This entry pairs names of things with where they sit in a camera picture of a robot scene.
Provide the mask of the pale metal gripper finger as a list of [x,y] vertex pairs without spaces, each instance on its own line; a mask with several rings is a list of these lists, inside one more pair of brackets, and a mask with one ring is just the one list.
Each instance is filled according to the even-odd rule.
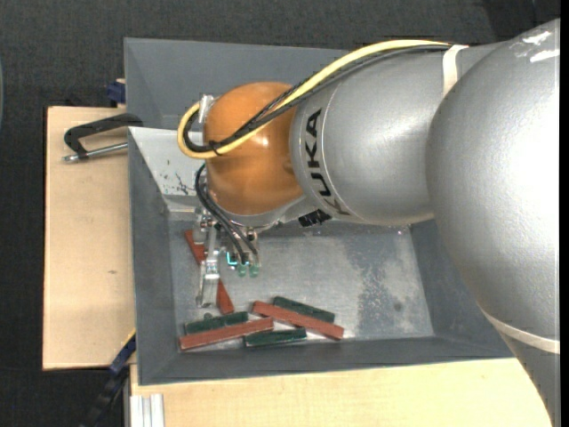
[[196,296],[196,306],[199,308],[207,307],[210,304],[210,281],[208,278],[206,262],[201,262],[199,266],[199,284]]
[[217,262],[207,263],[207,303],[215,304],[217,299],[220,271]]

